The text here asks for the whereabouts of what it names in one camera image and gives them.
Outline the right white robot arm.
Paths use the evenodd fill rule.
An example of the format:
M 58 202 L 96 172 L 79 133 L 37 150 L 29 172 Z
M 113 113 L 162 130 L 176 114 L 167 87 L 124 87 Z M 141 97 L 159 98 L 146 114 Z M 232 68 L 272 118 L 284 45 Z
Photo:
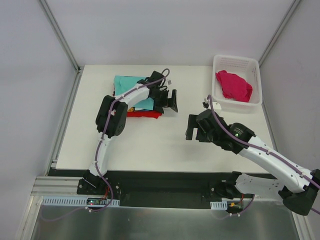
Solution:
M 231 199 L 239 194 L 273 196 L 292 212 L 307 216 L 320 189 L 319 169 L 310 170 L 287 159 L 269 148 L 251 129 L 241 123 L 226 124 L 211 109 L 188 117 L 186 140 L 193 138 L 201 143 L 213 143 L 225 151 L 240 155 L 262 167 L 274 179 L 250 177 L 235 172 L 232 179 L 223 184 L 223 193 Z

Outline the right aluminium frame post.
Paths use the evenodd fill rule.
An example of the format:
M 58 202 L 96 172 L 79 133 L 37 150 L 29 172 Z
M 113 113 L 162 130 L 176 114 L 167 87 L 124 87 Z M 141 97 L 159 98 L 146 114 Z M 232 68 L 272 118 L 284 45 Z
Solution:
M 291 21 L 292 17 L 300 7 L 300 5 L 303 3 L 303 0 L 293 0 L 285 12 L 283 18 L 281 19 L 278 27 L 276 28 L 275 32 L 273 33 L 271 39 L 269 40 L 268 44 L 266 45 L 266 48 L 264 49 L 261 57 L 258 60 L 259 67 L 261 67 L 265 60 L 268 58 L 269 54 L 275 47 L 276 43 L 278 42 L 279 38 L 281 37 L 283 31 L 286 29 L 287 25 Z

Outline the left aluminium frame post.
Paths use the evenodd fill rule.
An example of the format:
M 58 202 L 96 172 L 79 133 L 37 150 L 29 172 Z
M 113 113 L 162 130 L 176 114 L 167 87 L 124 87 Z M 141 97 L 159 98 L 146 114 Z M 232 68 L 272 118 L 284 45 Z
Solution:
M 50 27 L 52 28 L 54 35 L 56 36 L 62 50 L 64 51 L 66 57 L 68 58 L 68 61 L 70 62 L 70 64 L 72 65 L 73 69 L 75 70 L 75 72 L 78 74 L 81 71 L 81 66 L 78 64 L 60 26 L 59 23 L 57 21 L 57 19 L 55 18 L 48 2 L 46 0 L 38 0 L 37 1 L 39 6 L 41 7 L 45 17 L 47 18 L 47 21 L 50 25 Z

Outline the aluminium frame post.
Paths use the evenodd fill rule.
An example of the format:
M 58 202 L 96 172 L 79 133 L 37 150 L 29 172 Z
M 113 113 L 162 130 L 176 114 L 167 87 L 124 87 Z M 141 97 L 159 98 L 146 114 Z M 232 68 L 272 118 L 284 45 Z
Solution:
M 70 64 L 72 65 L 73 69 L 75 70 L 75 72 L 78 74 L 81 71 L 81 66 L 78 64 L 60 26 L 59 23 L 57 21 L 57 19 L 55 18 L 48 2 L 46 0 L 38 0 L 37 1 L 39 6 L 41 7 L 45 17 L 47 18 L 47 21 L 50 25 L 50 27 L 52 28 L 54 35 L 56 36 L 62 50 L 64 51 L 66 57 L 68 58 L 68 61 L 70 62 Z
M 281 19 L 278 27 L 276 28 L 275 32 L 273 33 L 271 39 L 269 40 L 268 44 L 266 45 L 266 48 L 264 49 L 261 57 L 258 60 L 259 67 L 261 67 L 265 60 L 268 58 L 269 54 L 275 47 L 276 43 L 278 42 L 279 38 L 281 37 L 283 31 L 286 29 L 287 25 L 291 21 L 292 17 L 300 7 L 300 5 L 303 3 L 303 0 L 293 0 L 285 12 L 283 18 Z

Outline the red t shirt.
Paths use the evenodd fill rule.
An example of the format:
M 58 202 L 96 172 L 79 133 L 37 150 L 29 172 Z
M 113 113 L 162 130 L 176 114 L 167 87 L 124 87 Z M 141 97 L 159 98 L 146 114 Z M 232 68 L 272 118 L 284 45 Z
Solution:
M 163 114 L 158 111 L 131 111 L 127 112 L 127 117 L 129 118 L 154 118 L 158 119 Z

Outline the magenta t shirt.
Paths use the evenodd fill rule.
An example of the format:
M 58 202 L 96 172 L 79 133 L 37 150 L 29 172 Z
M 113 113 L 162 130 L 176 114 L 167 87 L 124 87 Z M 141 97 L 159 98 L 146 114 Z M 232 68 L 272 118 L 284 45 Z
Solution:
M 226 99 L 248 103 L 253 93 L 253 87 L 244 78 L 226 70 L 215 73 L 215 77 Z

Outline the white plastic basket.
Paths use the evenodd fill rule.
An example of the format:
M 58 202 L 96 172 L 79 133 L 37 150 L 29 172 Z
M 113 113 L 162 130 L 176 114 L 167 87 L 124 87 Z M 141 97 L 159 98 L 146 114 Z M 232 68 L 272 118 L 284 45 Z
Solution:
M 250 111 L 260 107 L 263 97 L 258 61 L 248 57 L 215 55 L 212 97 L 224 109 Z

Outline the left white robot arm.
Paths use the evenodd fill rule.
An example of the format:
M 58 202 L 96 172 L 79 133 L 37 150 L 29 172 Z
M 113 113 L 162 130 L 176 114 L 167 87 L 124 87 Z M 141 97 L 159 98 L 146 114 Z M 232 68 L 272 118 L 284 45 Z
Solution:
M 100 105 L 95 124 L 101 134 L 98 140 L 94 160 L 83 175 L 83 185 L 88 185 L 90 191 L 99 195 L 105 191 L 107 183 L 105 174 L 108 171 L 108 160 L 112 143 L 123 132 L 126 126 L 128 110 L 141 101 L 152 99 L 155 107 L 163 114 L 169 108 L 178 112 L 177 90 L 168 90 L 168 68 L 162 72 L 153 71 L 151 76 L 140 79 L 124 93 L 106 95 Z

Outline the teal t shirt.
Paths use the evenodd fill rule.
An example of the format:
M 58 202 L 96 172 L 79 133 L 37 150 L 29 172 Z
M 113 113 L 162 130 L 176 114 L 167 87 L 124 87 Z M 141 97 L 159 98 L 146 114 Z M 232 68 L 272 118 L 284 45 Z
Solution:
M 145 77 L 116 75 L 114 77 L 114 82 L 113 82 L 114 95 L 115 96 L 121 95 L 129 91 L 131 88 L 133 88 L 136 85 L 138 81 L 142 79 L 145 79 Z M 152 98 L 148 98 L 138 102 L 133 107 L 138 110 L 152 111 L 154 109 L 154 100 Z

